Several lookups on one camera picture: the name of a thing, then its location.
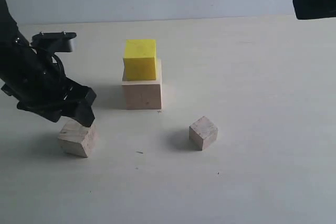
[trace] yellow foam block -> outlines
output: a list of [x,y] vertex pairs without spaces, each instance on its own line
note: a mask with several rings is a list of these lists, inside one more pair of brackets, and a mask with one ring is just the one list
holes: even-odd
[[128,81],[156,80],[155,39],[128,39],[123,60]]

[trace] large wooden block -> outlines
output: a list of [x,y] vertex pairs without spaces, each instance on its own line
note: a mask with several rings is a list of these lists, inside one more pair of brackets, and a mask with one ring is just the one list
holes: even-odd
[[128,39],[123,61],[127,80],[156,80],[155,39]]
[[88,157],[98,139],[96,126],[82,126],[77,121],[68,121],[58,135],[58,143],[64,152]]
[[189,138],[204,150],[217,139],[218,128],[205,116],[189,127]]
[[128,110],[155,110],[162,108],[162,66],[157,61],[156,80],[127,81],[125,71],[122,87]]

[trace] small wooden cube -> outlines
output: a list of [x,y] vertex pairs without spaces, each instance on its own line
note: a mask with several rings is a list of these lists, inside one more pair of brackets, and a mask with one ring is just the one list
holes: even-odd
[[156,80],[155,39],[128,39],[123,61],[127,80]]
[[156,110],[162,108],[162,66],[157,61],[156,80],[128,81],[125,75],[122,78],[122,88],[128,110]]
[[189,139],[204,150],[217,139],[218,128],[205,116],[189,127]]
[[64,152],[88,157],[98,139],[96,126],[87,128],[77,121],[68,121],[58,135],[58,143]]

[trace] wooden block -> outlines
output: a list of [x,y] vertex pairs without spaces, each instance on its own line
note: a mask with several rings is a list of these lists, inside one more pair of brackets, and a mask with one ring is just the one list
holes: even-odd
[[153,81],[127,81],[125,71],[122,88],[128,110],[156,110],[162,108],[162,66],[157,61],[157,76]]
[[189,139],[201,149],[206,149],[217,139],[218,128],[205,116],[189,127]]
[[97,140],[94,124],[87,128],[73,119],[64,125],[58,135],[58,143],[64,152],[81,157],[90,155]]
[[127,80],[156,80],[155,39],[128,39],[123,61]]

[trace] white table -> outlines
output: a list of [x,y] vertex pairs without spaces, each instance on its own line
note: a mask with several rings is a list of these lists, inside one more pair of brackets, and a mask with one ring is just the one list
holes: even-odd
[[[67,156],[56,142],[67,119],[19,111],[1,92],[0,223],[335,223],[336,19],[20,30],[77,32],[77,50],[59,56],[98,95],[100,140],[88,159]],[[157,39],[162,113],[123,110],[130,38]],[[187,130],[202,115],[219,134],[197,152]]]

